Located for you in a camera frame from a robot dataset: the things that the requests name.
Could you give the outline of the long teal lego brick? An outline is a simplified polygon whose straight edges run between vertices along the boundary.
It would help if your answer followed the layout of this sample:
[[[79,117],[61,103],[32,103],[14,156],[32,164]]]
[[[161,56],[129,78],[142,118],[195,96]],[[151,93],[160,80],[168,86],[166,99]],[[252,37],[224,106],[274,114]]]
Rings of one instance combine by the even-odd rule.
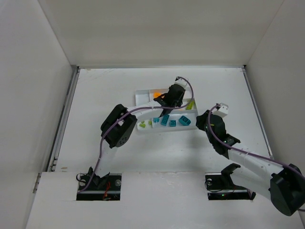
[[[168,114],[164,115],[161,120],[161,125],[167,126],[168,120],[169,120],[169,115]]]

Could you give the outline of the teal sloped lego brick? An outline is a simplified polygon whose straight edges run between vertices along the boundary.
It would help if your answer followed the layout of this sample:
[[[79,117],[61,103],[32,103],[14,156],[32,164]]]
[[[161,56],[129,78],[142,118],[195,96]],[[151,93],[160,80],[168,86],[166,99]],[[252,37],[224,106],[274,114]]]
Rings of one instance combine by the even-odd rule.
[[[191,124],[191,120],[184,115],[182,115],[178,121],[183,126],[189,126]]]

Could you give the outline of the teal curved lego brick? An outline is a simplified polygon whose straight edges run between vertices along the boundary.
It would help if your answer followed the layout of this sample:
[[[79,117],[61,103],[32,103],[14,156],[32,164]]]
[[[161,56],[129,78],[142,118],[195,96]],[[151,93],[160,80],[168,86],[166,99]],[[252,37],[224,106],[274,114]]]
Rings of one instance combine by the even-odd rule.
[[[158,117],[156,117],[156,118],[153,118],[152,121],[153,121],[154,123],[158,123],[158,122],[160,121],[160,119],[159,119]]]

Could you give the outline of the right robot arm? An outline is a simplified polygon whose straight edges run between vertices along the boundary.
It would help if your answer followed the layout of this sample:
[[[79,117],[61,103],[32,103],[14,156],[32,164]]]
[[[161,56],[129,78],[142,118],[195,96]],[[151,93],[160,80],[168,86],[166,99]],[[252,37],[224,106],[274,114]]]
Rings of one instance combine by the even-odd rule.
[[[282,214],[291,216],[305,203],[305,177],[293,164],[246,151],[236,137],[227,133],[223,118],[211,110],[196,117],[214,150],[232,161],[221,171],[228,186],[241,186],[270,200]]]

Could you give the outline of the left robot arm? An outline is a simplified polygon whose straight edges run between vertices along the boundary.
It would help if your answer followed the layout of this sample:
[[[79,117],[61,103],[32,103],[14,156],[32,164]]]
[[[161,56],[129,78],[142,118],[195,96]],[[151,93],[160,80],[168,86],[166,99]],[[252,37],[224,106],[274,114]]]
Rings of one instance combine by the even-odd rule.
[[[110,173],[117,149],[127,143],[138,123],[150,118],[164,117],[171,111],[184,107],[182,104],[187,84],[186,79],[178,77],[166,93],[146,104],[130,108],[118,104],[114,107],[101,125],[100,152],[88,185],[95,178],[100,183],[100,179]]]

